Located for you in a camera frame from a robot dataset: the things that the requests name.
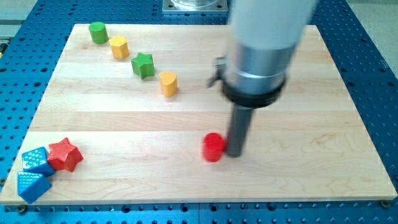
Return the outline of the black pusher rod tool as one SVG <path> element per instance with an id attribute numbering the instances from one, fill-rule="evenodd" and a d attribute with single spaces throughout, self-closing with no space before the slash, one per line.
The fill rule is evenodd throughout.
<path id="1" fill-rule="evenodd" d="M 239 157 L 242 154 L 253 111 L 252 108 L 234 104 L 225 149 L 229 157 Z"/>

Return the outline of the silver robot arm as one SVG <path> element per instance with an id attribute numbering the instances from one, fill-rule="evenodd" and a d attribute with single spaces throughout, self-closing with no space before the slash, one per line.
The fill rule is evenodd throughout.
<path id="1" fill-rule="evenodd" d="M 318 0 L 233 1 L 226 55 L 215 59 L 208 86 L 222 82 L 233 102 L 226 154 L 243 152 L 253 111 L 273 104 L 287 81 L 287 69 Z"/>

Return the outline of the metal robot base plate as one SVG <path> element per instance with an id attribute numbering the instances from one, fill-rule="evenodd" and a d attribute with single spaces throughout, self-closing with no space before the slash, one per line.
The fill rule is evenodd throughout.
<path id="1" fill-rule="evenodd" d="M 163 12 L 228 12 L 227 0 L 163 0 Z"/>

